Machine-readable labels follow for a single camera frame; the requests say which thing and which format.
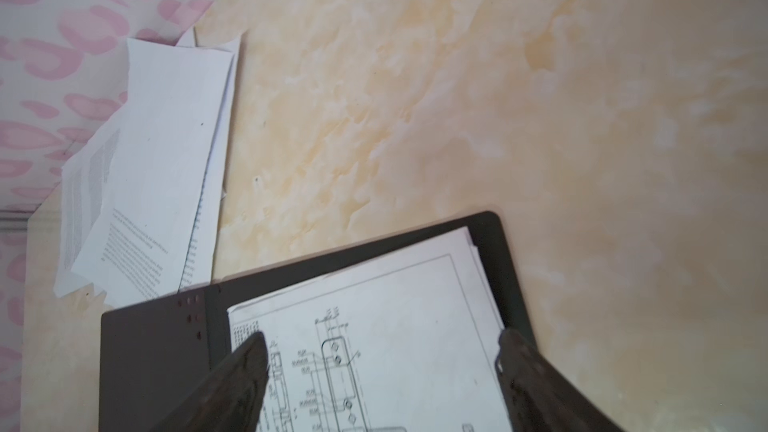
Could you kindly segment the red black folder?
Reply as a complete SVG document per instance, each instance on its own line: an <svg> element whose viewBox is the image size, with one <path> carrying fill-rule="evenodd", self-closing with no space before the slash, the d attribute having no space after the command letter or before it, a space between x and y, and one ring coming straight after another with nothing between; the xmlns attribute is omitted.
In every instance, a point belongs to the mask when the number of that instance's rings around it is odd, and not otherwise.
<svg viewBox="0 0 768 432"><path fill-rule="evenodd" d="M500 216L490 210L251 269L101 318L98 428L147 431L230 352L228 307L465 227L501 320L537 343Z"/></svg>

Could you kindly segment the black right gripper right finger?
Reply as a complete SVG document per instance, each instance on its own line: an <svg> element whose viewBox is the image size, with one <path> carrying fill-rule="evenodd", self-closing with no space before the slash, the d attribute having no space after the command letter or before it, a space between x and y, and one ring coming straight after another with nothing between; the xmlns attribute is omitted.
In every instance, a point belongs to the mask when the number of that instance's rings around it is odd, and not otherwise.
<svg viewBox="0 0 768 432"><path fill-rule="evenodd" d="M622 430L512 328L499 336L495 369L514 431Z"/></svg>

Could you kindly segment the white text sheet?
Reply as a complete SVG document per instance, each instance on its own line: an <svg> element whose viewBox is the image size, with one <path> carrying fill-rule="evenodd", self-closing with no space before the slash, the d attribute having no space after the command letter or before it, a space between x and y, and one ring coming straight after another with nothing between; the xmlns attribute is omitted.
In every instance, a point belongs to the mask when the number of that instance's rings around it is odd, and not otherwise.
<svg viewBox="0 0 768 432"><path fill-rule="evenodd" d="M177 292L233 52L130 39L102 210L73 271L122 308Z"/></svg>

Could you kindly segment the technical drawing sheet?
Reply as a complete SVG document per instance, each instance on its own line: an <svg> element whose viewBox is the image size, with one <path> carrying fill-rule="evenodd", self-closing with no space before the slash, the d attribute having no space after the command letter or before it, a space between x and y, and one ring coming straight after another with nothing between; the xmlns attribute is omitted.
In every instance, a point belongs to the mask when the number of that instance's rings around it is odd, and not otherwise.
<svg viewBox="0 0 768 432"><path fill-rule="evenodd" d="M267 343L261 431L507 431L466 228L231 306Z"/></svg>

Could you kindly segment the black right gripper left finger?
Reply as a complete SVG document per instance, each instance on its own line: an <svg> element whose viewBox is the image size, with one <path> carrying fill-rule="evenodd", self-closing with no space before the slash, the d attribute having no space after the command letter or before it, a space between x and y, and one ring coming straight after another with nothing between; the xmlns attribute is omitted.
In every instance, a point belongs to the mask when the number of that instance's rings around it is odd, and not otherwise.
<svg viewBox="0 0 768 432"><path fill-rule="evenodd" d="M268 385L264 334L256 332L229 354L154 431L254 431Z"/></svg>

